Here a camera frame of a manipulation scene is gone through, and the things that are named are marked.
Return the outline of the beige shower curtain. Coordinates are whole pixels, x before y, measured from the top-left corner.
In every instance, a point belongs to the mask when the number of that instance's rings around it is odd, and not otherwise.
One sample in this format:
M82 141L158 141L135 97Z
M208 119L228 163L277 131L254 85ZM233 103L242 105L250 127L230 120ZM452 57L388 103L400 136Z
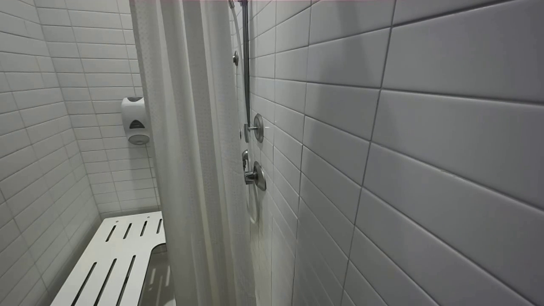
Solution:
M179 306L257 306L228 0L129 0Z

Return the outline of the white slatted shower seat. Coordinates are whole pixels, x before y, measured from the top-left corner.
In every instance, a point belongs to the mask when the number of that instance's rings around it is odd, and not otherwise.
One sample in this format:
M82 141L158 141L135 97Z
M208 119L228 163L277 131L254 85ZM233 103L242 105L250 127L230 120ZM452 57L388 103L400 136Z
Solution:
M51 306L138 306L152 251L163 243L160 210L106 217Z

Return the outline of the chrome shower slide rail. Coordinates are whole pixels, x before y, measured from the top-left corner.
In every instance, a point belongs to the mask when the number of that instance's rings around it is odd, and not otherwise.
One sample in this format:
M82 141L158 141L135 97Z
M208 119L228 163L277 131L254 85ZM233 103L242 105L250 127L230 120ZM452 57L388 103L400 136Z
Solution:
M242 10L242 29L240 29L240 46L242 46L242 64L243 64L243 98L245 98L245 125L243 125L243 139L250 141L250 136L255 136L259 142L264 141L264 119L260 114L252 114L252 80L250 80L250 10L248 0L228 0L231 10L240 6Z

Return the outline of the white wall soap dispenser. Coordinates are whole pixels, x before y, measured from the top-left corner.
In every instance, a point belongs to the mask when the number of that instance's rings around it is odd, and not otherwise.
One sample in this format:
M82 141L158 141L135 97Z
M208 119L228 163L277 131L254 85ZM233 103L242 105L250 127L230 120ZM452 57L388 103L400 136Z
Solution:
M128 141L146 144L150 141L148 112L143 97L124 97L121 102L123 127Z

